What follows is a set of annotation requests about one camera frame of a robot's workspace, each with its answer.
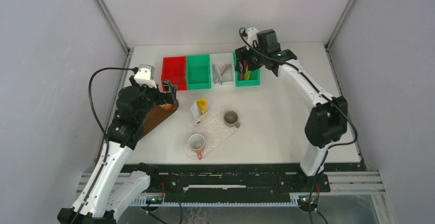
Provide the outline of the grey ceramic mug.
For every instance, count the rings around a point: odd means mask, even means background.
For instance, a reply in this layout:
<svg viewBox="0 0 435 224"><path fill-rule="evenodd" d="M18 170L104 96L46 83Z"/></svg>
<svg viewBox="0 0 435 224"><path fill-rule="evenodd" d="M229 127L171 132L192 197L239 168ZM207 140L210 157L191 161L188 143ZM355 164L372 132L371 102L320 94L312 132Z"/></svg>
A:
<svg viewBox="0 0 435 224"><path fill-rule="evenodd" d="M226 111L223 119L227 127L238 129L241 125L239 115L235 111Z"/></svg>

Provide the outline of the green yellow toothpaste tube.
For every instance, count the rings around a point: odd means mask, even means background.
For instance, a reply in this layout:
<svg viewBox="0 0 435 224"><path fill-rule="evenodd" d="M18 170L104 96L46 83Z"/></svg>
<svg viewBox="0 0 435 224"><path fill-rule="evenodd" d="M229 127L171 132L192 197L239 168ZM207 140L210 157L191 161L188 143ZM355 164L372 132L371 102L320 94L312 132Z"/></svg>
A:
<svg viewBox="0 0 435 224"><path fill-rule="evenodd" d="M244 81L250 80L250 76L251 76L251 71L246 71L244 74Z"/></svg>

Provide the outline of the beige cup orange handle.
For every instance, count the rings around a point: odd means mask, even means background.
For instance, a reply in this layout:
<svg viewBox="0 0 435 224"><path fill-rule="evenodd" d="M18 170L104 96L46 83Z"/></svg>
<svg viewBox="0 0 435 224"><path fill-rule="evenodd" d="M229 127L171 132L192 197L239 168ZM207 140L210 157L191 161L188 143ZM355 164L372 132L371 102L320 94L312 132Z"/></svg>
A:
<svg viewBox="0 0 435 224"><path fill-rule="evenodd" d="M173 108L173 104L164 104L160 105L163 110L171 110Z"/></svg>

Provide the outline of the white toothpaste tube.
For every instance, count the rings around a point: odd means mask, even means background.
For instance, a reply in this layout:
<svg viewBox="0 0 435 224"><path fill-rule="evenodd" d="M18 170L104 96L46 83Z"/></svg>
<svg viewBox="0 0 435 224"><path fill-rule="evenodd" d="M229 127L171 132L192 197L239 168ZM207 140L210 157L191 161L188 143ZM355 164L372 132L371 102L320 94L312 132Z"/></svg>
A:
<svg viewBox="0 0 435 224"><path fill-rule="evenodd" d="M192 115L193 123L195 125L200 124L201 123L201 116L202 115L199 112L199 109L198 109L198 107L196 105L196 101L194 101L193 104L191 105L190 112L191 112L191 115Z"/></svg>

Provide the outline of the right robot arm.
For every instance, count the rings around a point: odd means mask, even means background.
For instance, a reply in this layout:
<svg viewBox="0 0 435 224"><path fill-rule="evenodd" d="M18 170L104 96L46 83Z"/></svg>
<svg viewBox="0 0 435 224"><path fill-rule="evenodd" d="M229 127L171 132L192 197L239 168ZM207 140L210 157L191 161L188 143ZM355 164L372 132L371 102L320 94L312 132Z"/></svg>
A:
<svg viewBox="0 0 435 224"><path fill-rule="evenodd" d="M323 170L327 152L347 132L348 103L343 96L333 96L305 72L297 56L282 49L272 29L239 29L245 44L235 50L235 70L240 74L261 67L293 86L309 111L304 128L309 145L300 163L303 172L296 177L302 191L310 191L317 184L315 175Z"/></svg>

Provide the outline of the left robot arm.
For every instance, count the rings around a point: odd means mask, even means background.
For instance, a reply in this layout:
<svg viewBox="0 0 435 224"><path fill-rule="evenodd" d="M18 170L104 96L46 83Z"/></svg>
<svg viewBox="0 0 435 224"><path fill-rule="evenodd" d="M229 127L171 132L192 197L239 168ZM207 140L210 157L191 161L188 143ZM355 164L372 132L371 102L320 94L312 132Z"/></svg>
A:
<svg viewBox="0 0 435 224"><path fill-rule="evenodd" d="M152 172L134 171L128 181L113 191L126 160L144 134L144 122L156 106L175 104L177 85L163 80L161 92L153 80L130 77L116 100L115 117L108 128L97 168L70 208L62 208L59 223L117 223L123 212L142 191L153 192L161 179Z"/></svg>

